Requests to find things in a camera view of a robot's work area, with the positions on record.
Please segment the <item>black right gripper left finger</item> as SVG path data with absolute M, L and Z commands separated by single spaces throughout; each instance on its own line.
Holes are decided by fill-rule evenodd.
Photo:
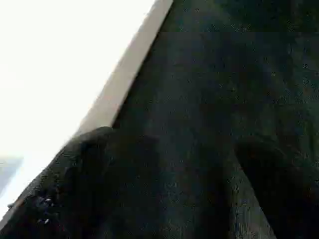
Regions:
M 113 129 L 100 127 L 71 139 L 8 206 L 2 239 L 82 239 L 99 208 Z

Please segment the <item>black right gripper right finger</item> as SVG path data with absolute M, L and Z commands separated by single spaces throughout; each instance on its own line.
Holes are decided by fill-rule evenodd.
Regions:
M 269 138 L 237 142 L 235 154 L 279 239 L 319 237 L 319 169 Z

